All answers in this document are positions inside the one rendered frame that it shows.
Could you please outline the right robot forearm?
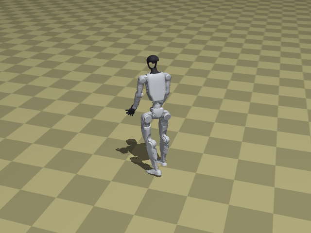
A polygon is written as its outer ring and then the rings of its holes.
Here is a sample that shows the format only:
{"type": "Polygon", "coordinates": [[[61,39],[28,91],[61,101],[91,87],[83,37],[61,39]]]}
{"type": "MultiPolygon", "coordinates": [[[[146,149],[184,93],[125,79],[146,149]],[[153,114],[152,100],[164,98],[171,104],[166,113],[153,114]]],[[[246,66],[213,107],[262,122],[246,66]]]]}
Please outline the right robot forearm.
{"type": "MultiPolygon", "coordinates": [[[[169,94],[168,94],[169,95],[169,94]]],[[[166,100],[166,98],[168,97],[168,95],[165,95],[164,100],[159,100],[159,102],[161,103],[161,106],[163,105],[164,101],[166,100]]]]}

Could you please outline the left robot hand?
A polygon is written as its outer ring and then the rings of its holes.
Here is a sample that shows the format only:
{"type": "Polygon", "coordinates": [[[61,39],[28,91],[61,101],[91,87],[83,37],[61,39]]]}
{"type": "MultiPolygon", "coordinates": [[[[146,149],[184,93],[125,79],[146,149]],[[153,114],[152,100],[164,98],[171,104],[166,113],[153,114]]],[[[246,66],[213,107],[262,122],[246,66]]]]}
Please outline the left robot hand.
{"type": "Polygon", "coordinates": [[[132,116],[133,116],[133,114],[135,113],[135,110],[132,109],[132,107],[133,107],[133,105],[131,106],[130,109],[126,110],[126,111],[128,111],[128,112],[126,112],[126,113],[127,113],[128,115],[130,114],[130,116],[131,116],[131,114],[132,114],[132,116]]]}

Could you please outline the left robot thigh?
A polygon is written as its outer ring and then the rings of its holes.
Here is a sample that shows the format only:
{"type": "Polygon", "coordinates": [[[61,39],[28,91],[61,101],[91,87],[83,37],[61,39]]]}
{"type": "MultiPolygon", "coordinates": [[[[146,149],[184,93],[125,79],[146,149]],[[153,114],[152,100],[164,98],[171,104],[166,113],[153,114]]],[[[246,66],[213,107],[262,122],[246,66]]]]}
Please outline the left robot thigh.
{"type": "Polygon", "coordinates": [[[156,147],[156,141],[151,139],[151,124],[153,114],[152,112],[146,112],[141,115],[141,132],[144,138],[145,143],[151,142],[153,144],[153,148],[156,147]]]}

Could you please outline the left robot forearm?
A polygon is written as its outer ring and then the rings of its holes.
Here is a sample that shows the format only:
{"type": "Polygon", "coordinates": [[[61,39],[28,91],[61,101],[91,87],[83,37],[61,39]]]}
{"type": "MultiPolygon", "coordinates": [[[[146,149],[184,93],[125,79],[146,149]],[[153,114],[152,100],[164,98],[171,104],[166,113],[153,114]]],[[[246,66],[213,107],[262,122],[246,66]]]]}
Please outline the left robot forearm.
{"type": "Polygon", "coordinates": [[[133,107],[132,109],[136,109],[139,105],[139,102],[140,102],[140,98],[137,98],[137,92],[135,93],[135,98],[134,98],[134,104],[133,104],[133,107]]]}

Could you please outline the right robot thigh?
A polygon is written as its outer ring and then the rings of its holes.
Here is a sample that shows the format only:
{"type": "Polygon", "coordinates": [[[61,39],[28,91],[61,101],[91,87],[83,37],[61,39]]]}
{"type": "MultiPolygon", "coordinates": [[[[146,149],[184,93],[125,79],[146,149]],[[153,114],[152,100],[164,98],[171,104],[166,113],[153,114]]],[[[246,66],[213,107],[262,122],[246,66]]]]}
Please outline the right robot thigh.
{"type": "Polygon", "coordinates": [[[159,134],[160,134],[160,142],[161,144],[168,144],[169,139],[166,136],[167,128],[168,128],[168,120],[171,118],[169,111],[164,110],[164,117],[159,118],[158,126],[159,126],[159,134]]]}

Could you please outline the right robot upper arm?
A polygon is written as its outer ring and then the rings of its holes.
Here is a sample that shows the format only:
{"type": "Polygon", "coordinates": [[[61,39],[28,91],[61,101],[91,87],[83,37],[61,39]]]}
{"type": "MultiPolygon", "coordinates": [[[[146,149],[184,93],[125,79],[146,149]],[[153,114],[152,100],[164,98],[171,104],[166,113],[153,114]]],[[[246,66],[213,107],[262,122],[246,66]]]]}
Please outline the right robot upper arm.
{"type": "Polygon", "coordinates": [[[171,75],[167,72],[164,72],[165,78],[166,78],[166,94],[168,95],[170,93],[170,82],[171,82],[171,75]]]}

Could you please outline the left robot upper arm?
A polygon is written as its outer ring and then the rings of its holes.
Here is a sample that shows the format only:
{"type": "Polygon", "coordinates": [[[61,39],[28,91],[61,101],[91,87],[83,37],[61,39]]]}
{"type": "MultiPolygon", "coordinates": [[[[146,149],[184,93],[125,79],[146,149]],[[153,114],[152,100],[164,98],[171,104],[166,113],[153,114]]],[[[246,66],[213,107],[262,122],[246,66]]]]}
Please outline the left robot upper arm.
{"type": "Polygon", "coordinates": [[[137,84],[137,98],[142,98],[143,96],[143,86],[144,86],[144,83],[146,82],[147,80],[147,75],[140,75],[138,77],[138,84],[137,84]]]}

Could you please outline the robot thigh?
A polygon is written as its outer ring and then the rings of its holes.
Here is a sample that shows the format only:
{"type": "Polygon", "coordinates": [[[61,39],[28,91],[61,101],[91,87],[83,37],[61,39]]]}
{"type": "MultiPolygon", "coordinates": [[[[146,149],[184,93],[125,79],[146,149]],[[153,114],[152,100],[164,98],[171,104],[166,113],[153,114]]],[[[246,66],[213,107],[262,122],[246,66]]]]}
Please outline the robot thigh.
{"type": "Polygon", "coordinates": [[[164,117],[159,118],[158,126],[159,126],[159,134],[160,134],[160,142],[161,144],[168,144],[169,139],[166,136],[167,128],[168,128],[168,120],[171,118],[169,111],[164,110],[164,117]]]}
{"type": "Polygon", "coordinates": [[[156,141],[151,139],[151,124],[153,114],[152,112],[146,112],[141,115],[141,132],[144,138],[145,143],[151,142],[153,144],[153,148],[156,147],[156,141]]]}

